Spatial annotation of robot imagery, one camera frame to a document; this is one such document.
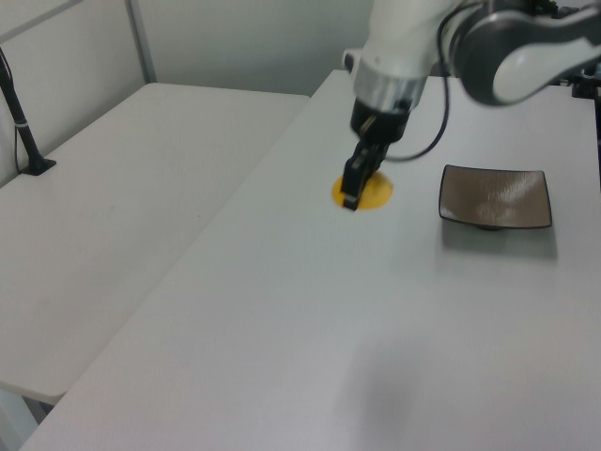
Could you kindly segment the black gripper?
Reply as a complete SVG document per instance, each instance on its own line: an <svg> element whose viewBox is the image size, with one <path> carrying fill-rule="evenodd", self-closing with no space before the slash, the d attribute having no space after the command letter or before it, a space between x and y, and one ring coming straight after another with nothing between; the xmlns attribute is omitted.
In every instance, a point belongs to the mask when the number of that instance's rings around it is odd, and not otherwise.
<svg viewBox="0 0 601 451"><path fill-rule="evenodd" d="M354 101L350 128L361 142L345 164L341 185L344 208L356 210L359 207L366 183L385 161L389 145L403 137L408 119L407 109L381 112L359 99Z"/></svg>

